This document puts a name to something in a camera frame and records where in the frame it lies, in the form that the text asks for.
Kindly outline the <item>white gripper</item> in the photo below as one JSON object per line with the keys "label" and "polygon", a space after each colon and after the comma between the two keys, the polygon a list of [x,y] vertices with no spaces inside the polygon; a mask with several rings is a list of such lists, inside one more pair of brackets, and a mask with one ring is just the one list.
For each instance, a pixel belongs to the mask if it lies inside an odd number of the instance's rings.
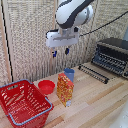
{"label": "white gripper", "polygon": [[[70,46],[76,44],[79,39],[79,28],[54,29],[46,33],[46,46],[50,48],[60,46]],[[68,55],[70,48],[65,49],[65,55]],[[57,56],[57,50],[52,49],[52,57]]]}

